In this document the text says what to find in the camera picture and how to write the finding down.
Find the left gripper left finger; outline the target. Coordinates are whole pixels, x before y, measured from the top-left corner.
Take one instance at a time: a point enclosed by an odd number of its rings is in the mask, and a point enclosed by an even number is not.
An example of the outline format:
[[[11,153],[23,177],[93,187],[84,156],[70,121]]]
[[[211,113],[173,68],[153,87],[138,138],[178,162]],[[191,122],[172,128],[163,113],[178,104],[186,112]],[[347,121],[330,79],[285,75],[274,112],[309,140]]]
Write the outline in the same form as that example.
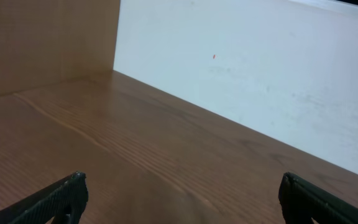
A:
[[[79,224],[87,202],[86,174],[74,172],[0,210],[0,224]]]

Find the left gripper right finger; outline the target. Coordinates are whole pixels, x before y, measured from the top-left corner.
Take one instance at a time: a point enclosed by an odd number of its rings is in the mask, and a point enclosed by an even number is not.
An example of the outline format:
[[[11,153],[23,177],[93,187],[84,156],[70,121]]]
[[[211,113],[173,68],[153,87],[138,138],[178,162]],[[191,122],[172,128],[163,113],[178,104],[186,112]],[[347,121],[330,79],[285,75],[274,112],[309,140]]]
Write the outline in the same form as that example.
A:
[[[282,177],[278,199],[286,224],[358,223],[358,208],[291,172]]]

